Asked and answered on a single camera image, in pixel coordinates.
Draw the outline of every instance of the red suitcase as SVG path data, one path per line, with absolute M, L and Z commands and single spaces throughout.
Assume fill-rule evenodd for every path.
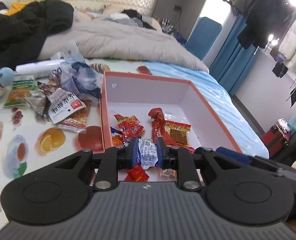
M 261 140 L 269 151 L 269 157 L 274 156 L 280 150 L 288 146 L 291 131 L 285 130 L 279 122 L 276 122 Z

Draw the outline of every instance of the blue curtain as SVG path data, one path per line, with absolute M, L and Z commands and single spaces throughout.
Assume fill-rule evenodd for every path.
M 255 46 L 251 45 L 244 49 L 238 41 L 238 35 L 246 27 L 246 19 L 241 14 L 237 19 L 219 51 L 215 61 L 212 63 L 210 75 L 232 96 L 241 86 L 245 77 L 257 57 L 254 55 Z

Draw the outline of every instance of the yellow clothing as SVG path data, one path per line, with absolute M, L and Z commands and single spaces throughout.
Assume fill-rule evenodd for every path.
M 17 12 L 20 12 L 22 9 L 24 9 L 25 6 L 25 3 L 12 3 L 11 8 L 8 10 L 7 13 L 5 13 L 5 15 L 11 16 Z

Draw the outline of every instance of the blue bed sheet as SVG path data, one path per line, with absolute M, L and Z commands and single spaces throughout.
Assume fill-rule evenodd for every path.
M 177 65 L 158 62 L 145 64 L 153 75 L 192 81 L 224 122 L 242 152 L 269 158 L 265 145 L 233 105 L 227 91 L 212 76 L 201 70 L 191 70 Z

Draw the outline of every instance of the red snack package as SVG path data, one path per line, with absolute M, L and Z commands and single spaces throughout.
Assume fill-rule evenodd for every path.
M 149 179 L 149 176 L 145 172 L 144 168 L 139 166 L 138 163 L 136 163 L 134 168 L 127 171 L 127 173 L 132 177 L 133 181 L 145 182 Z
M 115 114 L 114 116 L 118 121 L 118 127 L 126 141 L 129 141 L 133 136 L 137 137 L 145 132 L 145 128 L 140 125 L 139 120 L 134 115 L 131 117 L 123 117 L 120 114 Z
M 152 123 L 152 139 L 157 143 L 158 137 L 163 137 L 166 145 L 176 143 L 176 141 L 165 131 L 165 117 L 161 108 L 153 108 L 149 111 L 148 116 L 153 118 Z
M 128 174 L 124 181 L 132 182 L 134 180 L 132 179 L 131 175 Z

